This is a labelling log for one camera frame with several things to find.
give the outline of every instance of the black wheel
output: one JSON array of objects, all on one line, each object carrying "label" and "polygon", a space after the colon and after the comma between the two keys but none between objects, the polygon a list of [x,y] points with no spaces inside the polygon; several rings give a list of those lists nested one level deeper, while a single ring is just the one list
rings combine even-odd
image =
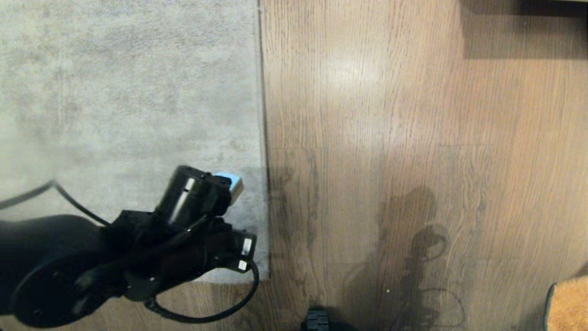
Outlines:
[{"label": "black wheel", "polygon": [[309,310],[303,331],[329,331],[329,316],[324,310]]}]

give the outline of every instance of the wood grain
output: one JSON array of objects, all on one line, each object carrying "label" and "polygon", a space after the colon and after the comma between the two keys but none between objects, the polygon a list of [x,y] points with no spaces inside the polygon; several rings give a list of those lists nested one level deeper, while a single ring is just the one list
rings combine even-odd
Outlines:
[{"label": "wood grain", "polygon": [[[588,260],[586,4],[539,9],[261,0],[271,279],[212,325],[116,300],[62,330],[299,330],[314,305],[360,330],[537,330]],[[205,315],[247,289],[162,301]]]}]

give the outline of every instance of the black cable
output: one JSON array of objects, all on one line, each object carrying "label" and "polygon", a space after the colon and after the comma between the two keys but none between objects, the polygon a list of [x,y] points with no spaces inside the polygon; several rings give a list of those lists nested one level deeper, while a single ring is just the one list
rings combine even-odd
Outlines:
[{"label": "black cable", "polygon": [[55,187],[55,189],[57,190],[57,192],[59,192],[61,194],[61,196],[67,200],[69,203],[71,203],[74,207],[76,207],[79,211],[81,211],[82,213],[86,214],[87,216],[89,216],[91,219],[97,221],[98,223],[104,225],[104,226],[109,226],[110,223],[108,223],[107,221],[105,221],[104,219],[100,218],[98,215],[94,214],[93,212],[89,211],[88,209],[86,209],[86,207],[82,206],[81,204],[79,204],[77,201],[75,201],[74,198],[72,198],[72,196],[69,195],[69,193],[67,193],[65,191],[65,189],[59,185],[59,183],[57,183],[55,180],[51,180],[49,182],[47,182],[44,185],[41,185],[37,188],[35,188],[34,190],[28,191],[26,193],[20,194],[14,198],[10,198],[4,201],[0,201],[0,210],[2,209],[6,209],[12,206],[15,206],[17,204],[23,203],[25,201],[28,201],[32,198],[35,198],[37,196],[40,196],[41,194],[43,194],[44,192],[46,192],[47,190],[49,190],[50,188]]},{"label": "black cable", "polygon": [[239,309],[243,308],[244,305],[246,305],[247,302],[249,302],[251,300],[251,298],[253,297],[253,294],[255,294],[255,291],[257,290],[257,288],[259,286],[259,269],[258,269],[257,265],[255,264],[255,262],[253,262],[253,260],[246,259],[246,258],[240,258],[240,259],[249,263],[249,265],[251,267],[251,271],[253,272],[253,286],[251,287],[249,294],[247,294],[247,296],[243,300],[241,300],[241,302],[239,302],[238,304],[234,305],[233,307],[225,310],[224,312],[220,312],[216,315],[212,315],[212,316],[208,316],[208,317],[190,317],[190,316],[180,315],[180,314],[177,314],[174,312],[170,312],[169,310],[160,306],[159,303],[157,302],[157,298],[155,296],[144,302],[145,307],[147,309],[151,310],[152,312],[160,315],[163,318],[174,320],[174,321],[180,322],[180,323],[190,323],[190,324],[203,324],[203,323],[215,322],[217,320],[221,320],[226,317],[229,317],[230,315],[233,315]]},{"label": "black cable", "polygon": [[65,189],[63,187],[61,187],[61,185],[59,185],[59,183],[57,183],[57,182],[54,182],[54,183],[55,183],[54,187],[57,190],[57,192],[59,192],[61,194],[61,196],[65,200],[67,200],[69,203],[71,203],[72,206],[76,207],[79,211],[81,211],[82,213],[86,214],[91,219],[97,221],[98,223],[102,224],[103,226],[109,226],[110,225],[110,223],[108,223],[107,221],[105,221],[104,219],[102,219],[98,215],[94,214],[93,212],[89,211],[86,207],[82,206],[77,201],[75,201],[74,198],[72,196],[70,196],[65,191]]},{"label": "black cable", "polygon": [[15,206],[19,203],[23,203],[27,200],[34,198],[34,197],[40,196],[41,194],[43,194],[44,192],[49,190],[51,187],[53,187],[53,184],[54,184],[54,181],[49,181],[46,184],[41,185],[34,190],[20,194],[14,198],[0,201],[0,210],[10,208],[10,207]]}]

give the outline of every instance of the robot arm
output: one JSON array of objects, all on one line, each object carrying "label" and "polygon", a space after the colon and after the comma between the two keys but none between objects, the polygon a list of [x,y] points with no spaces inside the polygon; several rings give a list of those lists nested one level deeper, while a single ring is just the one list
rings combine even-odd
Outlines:
[{"label": "robot arm", "polygon": [[[112,224],[104,222],[106,226],[72,215],[0,221],[0,315],[15,315],[30,326],[55,327],[121,296],[184,323],[212,322],[235,313],[259,283],[253,262],[256,236],[233,230],[221,218],[242,188],[238,177],[223,175],[180,166],[154,211],[124,210]],[[62,195],[77,204],[65,191]],[[18,198],[0,203],[0,209],[21,202]],[[198,318],[157,304],[157,294],[218,267],[253,272],[251,292],[233,308]]]}]

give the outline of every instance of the gray rug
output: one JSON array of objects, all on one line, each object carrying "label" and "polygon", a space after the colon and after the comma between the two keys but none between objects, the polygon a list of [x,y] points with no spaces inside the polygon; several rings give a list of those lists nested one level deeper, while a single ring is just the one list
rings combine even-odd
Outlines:
[{"label": "gray rug", "polygon": [[[258,30],[255,0],[0,2],[0,199],[56,178],[112,221],[152,210],[180,164],[240,174],[225,219],[258,235],[266,279]],[[52,191],[0,218],[56,213],[79,214]]]}]

